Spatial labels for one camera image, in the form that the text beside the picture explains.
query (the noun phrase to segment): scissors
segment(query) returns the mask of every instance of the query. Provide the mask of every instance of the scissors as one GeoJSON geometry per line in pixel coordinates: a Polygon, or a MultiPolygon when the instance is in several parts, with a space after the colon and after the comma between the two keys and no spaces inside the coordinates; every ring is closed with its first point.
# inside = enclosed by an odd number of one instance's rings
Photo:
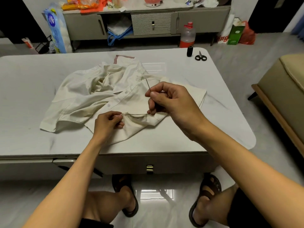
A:
{"type": "Polygon", "coordinates": [[[205,55],[202,55],[201,52],[199,52],[199,53],[200,53],[199,55],[195,56],[195,60],[197,60],[197,61],[200,61],[200,60],[207,61],[207,57],[205,55]]]}

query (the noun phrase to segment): black thread spool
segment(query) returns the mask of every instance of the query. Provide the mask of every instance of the black thread spool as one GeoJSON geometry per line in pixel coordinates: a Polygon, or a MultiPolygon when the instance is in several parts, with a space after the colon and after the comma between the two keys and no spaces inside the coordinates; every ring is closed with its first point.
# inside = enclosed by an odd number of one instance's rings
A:
{"type": "Polygon", "coordinates": [[[193,52],[193,47],[189,46],[187,49],[187,57],[191,57],[192,56],[192,52],[193,52]]]}

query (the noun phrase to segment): beige ottoman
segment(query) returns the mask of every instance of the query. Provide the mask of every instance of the beige ottoman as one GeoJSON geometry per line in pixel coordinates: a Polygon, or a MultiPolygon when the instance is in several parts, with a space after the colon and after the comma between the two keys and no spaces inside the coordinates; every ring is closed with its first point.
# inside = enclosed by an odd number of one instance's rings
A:
{"type": "Polygon", "coordinates": [[[304,54],[280,57],[252,88],[304,156],[304,54]]]}

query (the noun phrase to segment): black scissors handle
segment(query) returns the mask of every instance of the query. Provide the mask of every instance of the black scissors handle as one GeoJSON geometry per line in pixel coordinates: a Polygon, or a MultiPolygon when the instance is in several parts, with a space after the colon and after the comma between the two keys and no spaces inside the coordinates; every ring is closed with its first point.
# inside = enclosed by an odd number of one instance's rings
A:
{"type": "Polygon", "coordinates": [[[195,60],[197,60],[197,61],[200,61],[200,60],[207,61],[207,57],[205,55],[202,55],[202,56],[196,55],[195,60]]]}

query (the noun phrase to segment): red plastic bag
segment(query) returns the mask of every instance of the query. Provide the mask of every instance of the red plastic bag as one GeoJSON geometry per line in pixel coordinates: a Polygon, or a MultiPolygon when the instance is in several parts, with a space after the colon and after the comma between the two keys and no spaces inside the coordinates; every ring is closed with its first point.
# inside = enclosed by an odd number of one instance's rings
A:
{"type": "Polygon", "coordinates": [[[243,21],[246,23],[245,29],[243,30],[242,36],[239,40],[239,43],[245,44],[245,45],[253,45],[255,41],[255,32],[249,28],[248,22],[243,21]]]}

